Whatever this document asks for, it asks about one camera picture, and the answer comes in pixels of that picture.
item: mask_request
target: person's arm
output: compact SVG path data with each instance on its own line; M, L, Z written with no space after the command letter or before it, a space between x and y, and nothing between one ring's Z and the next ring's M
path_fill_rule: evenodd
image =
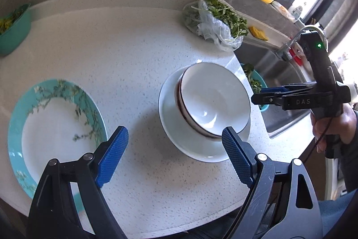
M311 114L313 125L313 134L318 139L329 122L330 118L323 118L316 121ZM332 119L332 123L326 134L339 135L342 142L341 169L344 176L347 191L353 191L358 188L358 115L349 104L343 105L343 114ZM323 152L327 143L325 139L317 145L317 152Z

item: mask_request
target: white speckled countertop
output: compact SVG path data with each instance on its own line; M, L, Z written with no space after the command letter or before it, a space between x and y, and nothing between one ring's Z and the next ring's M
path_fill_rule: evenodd
M128 147L102 192L129 238L191 229L242 205L248 188L229 160L203 163L181 153L160 123L158 95L175 70L198 59L232 70L250 85L233 53L192 34L181 23L192 0L50 0L32 8L32 29L0 59L0 196L28 215L31 199L13 174L7 129L19 97L34 84L75 82L97 104L108 135L128 128ZM297 158L312 139L309 117L270 139L257 106L248 142L273 160ZM83 227L90 230L84 213Z

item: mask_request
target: teal basket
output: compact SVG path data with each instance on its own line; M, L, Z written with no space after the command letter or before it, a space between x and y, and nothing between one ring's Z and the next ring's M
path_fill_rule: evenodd
M28 35L31 29L30 4L24 4L17 10L23 9L24 13L8 28L5 33L0 35L0 56L9 55L14 51Z
M263 80L263 78L261 77L261 75L259 75L259 73L257 73L256 70L254 70L252 73L251 73L251 77L255 80L258 80L260 81L261 85L262 85L262 88L267 88L267 85L265 83L265 81ZM264 112L265 110L267 110L269 107L269 105L263 105L260 109L260 112Z

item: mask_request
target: yellow sponge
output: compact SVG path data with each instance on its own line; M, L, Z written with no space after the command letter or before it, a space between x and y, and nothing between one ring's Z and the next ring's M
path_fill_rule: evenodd
M268 40L269 40L269 39L266 37L264 31L261 31L261 30L259 30L259 29L256 28L256 27L249 27L248 29L250 30L251 34L252 34L255 38L258 38L258 39L264 40L264 41L268 41Z

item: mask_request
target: dark sleeve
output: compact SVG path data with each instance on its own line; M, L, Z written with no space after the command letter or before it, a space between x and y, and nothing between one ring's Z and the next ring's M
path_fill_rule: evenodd
M342 146L342 157L339 159L348 192L358 188L358 113L354 112L357 116L356 133L350 144Z

